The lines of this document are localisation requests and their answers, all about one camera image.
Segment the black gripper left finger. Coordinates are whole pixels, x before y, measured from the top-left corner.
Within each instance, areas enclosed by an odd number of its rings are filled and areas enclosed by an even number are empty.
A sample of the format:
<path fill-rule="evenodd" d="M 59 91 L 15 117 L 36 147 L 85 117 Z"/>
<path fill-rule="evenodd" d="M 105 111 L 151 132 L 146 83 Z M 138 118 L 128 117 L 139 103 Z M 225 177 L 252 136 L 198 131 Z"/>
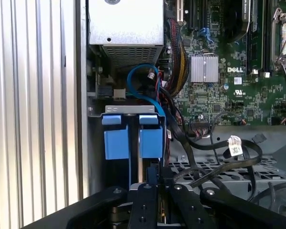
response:
<path fill-rule="evenodd" d="M 157 189 L 155 185 L 135 184 L 137 189 L 127 191 L 118 186 L 108 187 L 68 207 L 39 219 L 25 229 L 84 229 L 98 225 L 109 218 L 113 207 L 127 202 L 133 194 L 129 229 L 157 227 Z"/>

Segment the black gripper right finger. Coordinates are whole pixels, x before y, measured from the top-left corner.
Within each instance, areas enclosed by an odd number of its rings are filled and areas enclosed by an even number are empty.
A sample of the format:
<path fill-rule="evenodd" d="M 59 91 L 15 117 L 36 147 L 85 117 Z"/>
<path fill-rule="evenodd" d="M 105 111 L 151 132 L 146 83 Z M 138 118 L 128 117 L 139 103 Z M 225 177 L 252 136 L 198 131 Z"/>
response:
<path fill-rule="evenodd" d="M 199 195 L 164 178 L 187 229 L 286 229 L 286 217 L 216 188 Z"/>

